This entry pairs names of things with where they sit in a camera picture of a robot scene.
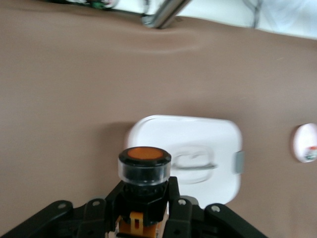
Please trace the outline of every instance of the orange button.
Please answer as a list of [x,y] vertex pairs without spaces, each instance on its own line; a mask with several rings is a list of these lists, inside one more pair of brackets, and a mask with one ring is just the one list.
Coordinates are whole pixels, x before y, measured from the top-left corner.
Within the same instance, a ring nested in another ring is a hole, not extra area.
[[154,160],[161,158],[163,152],[160,149],[153,147],[136,147],[128,151],[128,156],[139,160]]

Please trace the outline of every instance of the beige leather surface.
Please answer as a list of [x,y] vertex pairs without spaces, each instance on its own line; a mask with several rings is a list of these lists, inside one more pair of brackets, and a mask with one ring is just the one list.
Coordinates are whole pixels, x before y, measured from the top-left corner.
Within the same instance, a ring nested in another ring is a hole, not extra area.
[[270,238],[316,237],[317,162],[293,159],[289,136],[317,122],[317,41],[2,0],[0,44],[0,235],[107,195],[125,132],[163,114],[235,122],[246,164],[228,206]]

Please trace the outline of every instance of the brown tablecloth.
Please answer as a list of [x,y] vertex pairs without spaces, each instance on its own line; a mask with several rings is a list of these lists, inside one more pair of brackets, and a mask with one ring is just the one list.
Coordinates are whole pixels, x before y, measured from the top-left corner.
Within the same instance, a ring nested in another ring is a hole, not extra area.
[[270,238],[315,238],[317,162],[289,137],[317,122],[317,41],[182,17],[0,1],[0,235],[56,200],[119,182],[125,132],[149,115],[235,122],[245,173],[228,206]]

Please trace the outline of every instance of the brown table surface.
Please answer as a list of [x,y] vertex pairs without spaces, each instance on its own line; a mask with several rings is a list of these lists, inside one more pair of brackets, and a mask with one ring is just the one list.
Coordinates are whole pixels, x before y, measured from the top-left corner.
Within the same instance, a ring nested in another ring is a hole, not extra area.
[[162,114],[235,122],[246,163],[228,206],[270,238],[316,237],[317,162],[293,159],[289,137],[317,122],[317,41],[2,0],[0,43],[0,235],[107,195],[125,132]]

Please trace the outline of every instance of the white plastic container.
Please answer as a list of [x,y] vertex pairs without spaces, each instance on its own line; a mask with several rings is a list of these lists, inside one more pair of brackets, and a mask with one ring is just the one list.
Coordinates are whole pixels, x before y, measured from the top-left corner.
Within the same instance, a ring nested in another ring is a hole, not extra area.
[[242,149],[242,137],[229,120],[150,116],[127,134],[126,148],[136,146],[170,153],[171,176],[178,177],[180,194],[195,197],[202,208],[228,203],[240,188],[237,152]]

